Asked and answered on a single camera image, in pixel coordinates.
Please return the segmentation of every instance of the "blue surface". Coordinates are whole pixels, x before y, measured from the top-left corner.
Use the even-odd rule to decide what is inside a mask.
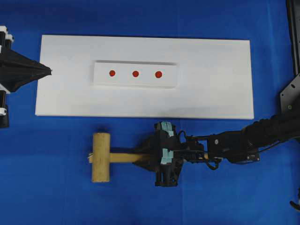
[[[13,49],[39,60],[42,34],[250,39],[255,119],[278,112],[278,92],[293,78],[284,0],[1,0],[0,23]],[[134,147],[160,119],[36,117],[37,82],[8,96],[10,128],[0,130],[0,224],[297,224],[289,206],[300,186],[295,141],[246,166],[211,171],[185,164],[180,184],[111,165],[111,182],[91,183],[92,134]],[[189,135],[237,130],[251,120],[169,120]]]

